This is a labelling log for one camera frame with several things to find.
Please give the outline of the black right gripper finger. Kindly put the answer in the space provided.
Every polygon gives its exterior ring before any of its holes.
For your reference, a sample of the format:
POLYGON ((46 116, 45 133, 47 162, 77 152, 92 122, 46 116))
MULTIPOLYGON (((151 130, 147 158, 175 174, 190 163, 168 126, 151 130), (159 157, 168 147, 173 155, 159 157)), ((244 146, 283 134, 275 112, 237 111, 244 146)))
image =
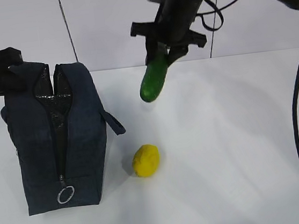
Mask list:
POLYGON ((145 65, 149 65, 156 57, 166 55, 165 45, 149 36, 145 38, 145 48, 147 51, 145 65))
POLYGON ((167 45, 165 45, 163 47, 166 68, 170 67, 176 60, 184 57, 188 53, 189 49, 189 47, 186 45, 174 47, 168 47, 167 45))

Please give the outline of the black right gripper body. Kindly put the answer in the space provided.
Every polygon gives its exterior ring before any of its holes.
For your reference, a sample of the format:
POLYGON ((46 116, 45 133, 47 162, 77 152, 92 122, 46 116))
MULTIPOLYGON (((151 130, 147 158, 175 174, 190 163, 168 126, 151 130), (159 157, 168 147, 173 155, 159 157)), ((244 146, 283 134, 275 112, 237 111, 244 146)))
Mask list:
POLYGON ((191 31, 202 0, 165 0, 159 4, 152 22, 133 22, 130 35, 153 37, 168 47, 197 45, 203 48, 207 43, 204 34, 191 31))

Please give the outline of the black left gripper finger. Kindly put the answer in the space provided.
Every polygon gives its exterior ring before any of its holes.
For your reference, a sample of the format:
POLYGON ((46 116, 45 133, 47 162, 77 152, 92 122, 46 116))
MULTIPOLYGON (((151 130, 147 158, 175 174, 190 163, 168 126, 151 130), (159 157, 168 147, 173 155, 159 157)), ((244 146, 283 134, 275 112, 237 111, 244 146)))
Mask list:
POLYGON ((2 92, 21 92, 28 89, 25 72, 27 63, 0 69, 2 92))

